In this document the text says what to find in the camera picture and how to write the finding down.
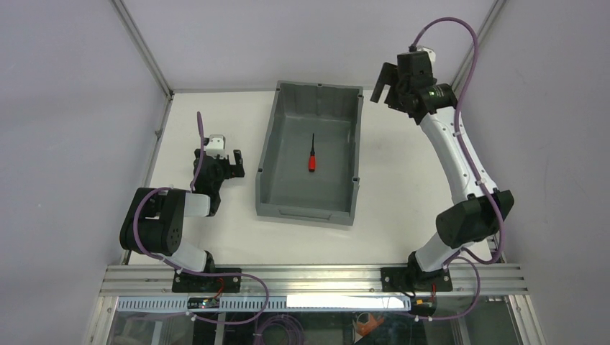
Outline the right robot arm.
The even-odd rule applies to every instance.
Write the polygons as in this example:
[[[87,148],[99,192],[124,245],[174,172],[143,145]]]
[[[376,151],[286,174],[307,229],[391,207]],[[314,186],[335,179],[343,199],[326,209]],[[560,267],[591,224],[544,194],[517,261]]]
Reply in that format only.
[[[450,259],[499,231],[514,205],[486,173],[461,122],[458,99],[433,76],[426,51],[399,54],[384,63],[371,96],[378,102],[388,86],[386,105],[408,114],[431,142],[449,183],[452,206],[435,220],[437,232],[409,255],[402,282],[422,285],[440,276]]]

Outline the red handled screwdriver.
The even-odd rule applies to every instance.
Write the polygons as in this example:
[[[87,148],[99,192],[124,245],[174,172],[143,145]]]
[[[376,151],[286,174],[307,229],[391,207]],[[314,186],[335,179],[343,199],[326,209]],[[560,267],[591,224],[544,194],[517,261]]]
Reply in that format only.
[[[311,135],[311,149],[309,153],[308,171],[314,173],[317,168],[316,151],[315,151],[315,133]]]

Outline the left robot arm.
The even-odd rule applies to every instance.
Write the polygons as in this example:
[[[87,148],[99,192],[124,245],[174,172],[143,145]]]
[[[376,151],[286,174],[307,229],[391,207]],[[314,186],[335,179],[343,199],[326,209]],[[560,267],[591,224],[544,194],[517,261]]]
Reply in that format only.
[[[125,250],[143,254],[182,272],[215,275],[210,252],[183,239],[185,218],[216,215],[221,204],[220,189],[225,180],[243,178],[240,150],[227,155],[194,151],[194,185],[189,190],[163,187],[138,188],[122,224],[119,243]]]

